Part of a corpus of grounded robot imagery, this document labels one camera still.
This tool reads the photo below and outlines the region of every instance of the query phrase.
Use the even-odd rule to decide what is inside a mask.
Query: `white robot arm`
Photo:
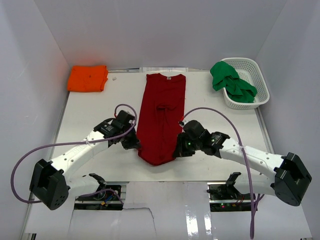
[[[68,196],[78,197],[95,193],[106,188],[105,180],[91,173],[72,179],[72,175],[94,155],[106,150],[112,144],[121,142],[124,149],[138,149],[140,142],[135,129],[112,141],[103,139],[124,133],[132,126],[134,116],[120,111],[118,116],[107,119],[97,125],[84,139],[87,144],[76,145],[69,151],[47,162],[36,163],[30,184],[30,191],[35,194],[49,209],[60,207]],[[195,151],[201,150],[207,155],[216,156],[245,165],[242,147],[239,143],[221,132],[209,133],[202,125],[192,120],[183,126],[177,137],[174,157],[190,157]],[[275,195],[283,202],[298,206],[312,180],[300,158],[289,153],[287,156],[263,152],[244,146],[249,166],[261,173],[252,176],[253,191],[256,194]],[[249,192],[248,175],[234,172],[225,184],[218,189],[210,189],[211,195],[237,196]]]

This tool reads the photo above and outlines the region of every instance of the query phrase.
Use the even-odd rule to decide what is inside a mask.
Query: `white table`
[[[174,72],[166,72],[163,74],[166,76],[176,75]],[[196,107],[215,108],[224,113],[235,124],[243,144],[263,151],[267,150],[255,110],[233,110],[228,108],[224,102],[222,93],[213,90],[212,77],[209,72],[185,72],[184,75],[186,76],[185,112]],[[110,73],[103,92],[71,92],[64,112],[57,142],[82,140],[94,126],[104,119],[111,118],[115,106],[120,103],[126,103],[134,107],[139,116],[145,84],[145,73]],[[198,110],[188,116],[187,119],[198,120],[210,132],[219,131],[236,138],[229,123],[215,112]],[[62,154],[69,148],[70,147],[68,146],[56,148],[53,157]],[[83,165],[83,167],[76,172],[75,176],[96,173],[108,182],[210,182],[225,181],[232,172],[246,173],[246,169],[245,166],[239,163],[207,156],[202,152],[197,152],[196,155],[192,157],[179,158],[160,166],[151,166],[138,157],[136,150],[124,150],[122,149],[121,144],[117,144],[110,147],[108,150],[101,152],[95,156],[94,159]],[[121,214],[122,217],[124,217],[123,214],[125,214],[117,211],[89,211],[89,213],[88,211],[77,210],[74,211],[74,215],[72,215],[73,203],[74,199],[68,200],[61,208],[55,211],[46,209],[43,204],[32,206],[26,226],[26,233],[40,233],[40,235],[42,234],[42,236],[45,236],[43,239],[49,239],[48,235],[50,235],[50,231],[46,228],[49,228],[48,225],[50,225],[52,234],[54,235],[52,238],[56,238],[56,230],[59,230],[62,236],[69,232],[70,222],[72,222],[73,231],[77,228],[80,229],[82,224],[88,221],[88,219],[84,217],[87,214],[96,215],[97,218],[98,216],[103,216],[113,219],[119,218]],[[275,197],[270,196],[261,201],[259,208],[260,211],[258,211],[256,217],[258,221],[256,223],[256,235],[262,237],[265,233],[273,231],[276,234],[273,235],[277,236],[277,239],[293,239],[292,236],[296,236],[296,239],[298,240],[302,237],[306,238],[311,236],[306,218],[300,206],[291,207],[285,205]],[[216,231],[219,231],[217,232],[219,240],[234,239],[235,232],[239,232],[239,236],[247,236],[249,239],[249,212],[212,213],[211,215],[212,229],[214,228]],[[143,231],[146,227],[143,224],[145,220],[139,219],[141,220],[141,225],[139,225],[139,220],[137,220],[136,224],[139,227],[134,228],[137,232],[139,230]],[[235,232],[230,231],[229,223],[234,224],[232,227]],[[115,228],[112,230],[109,228],[107,228],[108,230],[103,230],[103,228],[97,227],[95,231],[97,229],[101,229],[106,235],[108,235],[108,231],[119,231],[118,228],[118,230],[115,230]],[[126,231],[126,229],[128,230],[128,239],[134,239],[130,238],[133,236],[133,232],[135,232],[132,232],[132,227],[126,228],[122,225],[121,231]],[[127,239],[124,237],[125,235],[125,233],[121,235],[122,239]],[[265,235],[265,238],[262,237],[259,239],[270,239],[270,235]]]

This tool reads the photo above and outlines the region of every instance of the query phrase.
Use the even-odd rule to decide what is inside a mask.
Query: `red garment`
[[[157,166],[173,161],[177,136],[182,132],[179,121],[185,110],[186,77],[147,74],[137,137],[140,158]]]

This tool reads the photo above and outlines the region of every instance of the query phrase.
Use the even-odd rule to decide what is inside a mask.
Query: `crumpled green cloth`
[[[213,76],[212,87],[219,91],[222,88],[230,99],[238,103],[253,103],[257,95],[257,89],[239,77],[239,74],[224,61],[218,61],[211,69]]]

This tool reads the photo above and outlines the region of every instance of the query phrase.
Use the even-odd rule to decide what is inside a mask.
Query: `blue wire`
[[[109,196],[106,200],[104,200],[104,202],[107,203],[112,198],[113,198],[113,195]]]

